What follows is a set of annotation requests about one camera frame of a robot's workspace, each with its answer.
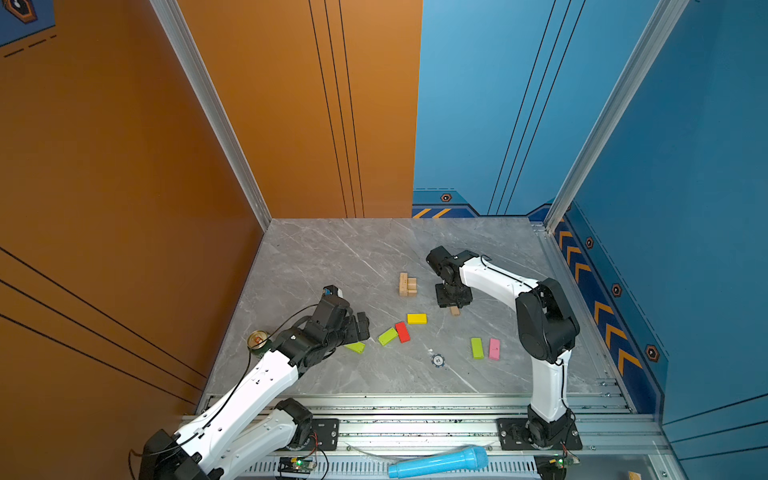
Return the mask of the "yellow wood block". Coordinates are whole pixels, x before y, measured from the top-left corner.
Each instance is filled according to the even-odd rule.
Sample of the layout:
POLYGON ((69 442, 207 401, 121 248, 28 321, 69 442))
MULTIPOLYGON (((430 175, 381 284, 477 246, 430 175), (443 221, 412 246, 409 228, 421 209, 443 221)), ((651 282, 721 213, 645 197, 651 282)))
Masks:
POLYGON ((426 325, 428 317, 426 314, 408 314, 407 323, 409 325, 426 325))

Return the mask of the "printed natural wood plank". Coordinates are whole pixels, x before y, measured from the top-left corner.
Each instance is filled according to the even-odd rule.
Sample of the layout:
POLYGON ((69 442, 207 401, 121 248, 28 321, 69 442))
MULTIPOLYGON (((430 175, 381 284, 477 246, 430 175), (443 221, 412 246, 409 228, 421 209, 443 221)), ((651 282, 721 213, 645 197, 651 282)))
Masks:
POLYGON ((399 292, 399 289, 406 289, 407 278, 408 278, 408 274, 406 272, 402 272, 399 275, 398 292, 399 292))

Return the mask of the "red wood block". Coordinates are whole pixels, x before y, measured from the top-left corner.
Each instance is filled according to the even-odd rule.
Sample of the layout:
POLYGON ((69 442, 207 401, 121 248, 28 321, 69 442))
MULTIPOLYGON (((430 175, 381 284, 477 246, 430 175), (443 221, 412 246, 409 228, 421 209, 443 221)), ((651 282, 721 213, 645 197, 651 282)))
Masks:
POLYGON ((400 340, 401 343, 406 343, 411 340, 411 336, 405 322, 396 323, 395 330, 397 332, 398 339, 400 340))

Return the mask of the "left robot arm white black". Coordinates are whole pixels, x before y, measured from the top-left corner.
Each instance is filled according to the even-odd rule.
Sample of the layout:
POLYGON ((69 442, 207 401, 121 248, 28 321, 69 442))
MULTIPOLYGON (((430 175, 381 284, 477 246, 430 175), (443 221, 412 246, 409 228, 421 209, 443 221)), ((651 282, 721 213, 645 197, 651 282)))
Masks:
POLYGON ((266 419, 254 419, 307 370, 336 348, 370 338, 363 312, 306 316, 282 331, 236 386, 201 415, 170 434, 161 429, 146 441, 131 467, 133 479, 235 479, 276 450, 299 449, 310 436, 312 413, 288 398, 266 419))

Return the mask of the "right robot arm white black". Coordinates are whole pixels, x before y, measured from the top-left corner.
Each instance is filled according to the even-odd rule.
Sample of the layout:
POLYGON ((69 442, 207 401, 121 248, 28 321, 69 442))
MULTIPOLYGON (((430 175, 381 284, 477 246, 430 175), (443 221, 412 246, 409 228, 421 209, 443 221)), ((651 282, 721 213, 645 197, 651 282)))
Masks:
POLYGON ((519 276, 469 250, 452 254, 438 246, 426 262, 441 279, 435 286, 439 307, 467 306, 479 290, 515 312, 519 341, 531 357, 533 390, 523 423, 497 422, 502 447, 582 449, 576 416, 567 401, 568 366, 580 325, 561 284, 553 278, 519 276))

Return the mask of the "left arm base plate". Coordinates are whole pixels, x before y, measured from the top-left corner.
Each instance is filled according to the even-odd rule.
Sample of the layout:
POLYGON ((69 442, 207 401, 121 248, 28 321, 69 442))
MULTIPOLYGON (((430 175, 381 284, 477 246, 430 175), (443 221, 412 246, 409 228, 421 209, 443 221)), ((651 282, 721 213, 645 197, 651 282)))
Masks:
POLYGON ((338 448, 340 420, 332 417, 315 417, 312 419, 309 436, 301 445, 304 451, 312 450, 315 444, 326 453, 338 448))

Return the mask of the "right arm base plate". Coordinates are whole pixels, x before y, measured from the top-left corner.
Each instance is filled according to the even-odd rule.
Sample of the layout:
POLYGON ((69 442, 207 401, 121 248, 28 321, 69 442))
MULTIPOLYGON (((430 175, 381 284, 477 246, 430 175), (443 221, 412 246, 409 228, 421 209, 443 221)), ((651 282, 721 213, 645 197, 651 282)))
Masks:
POLYGON ((575 418, 569 415, 551 423, 537 419, 499 418, 496 427, 503 451, 583 449, 575 418))

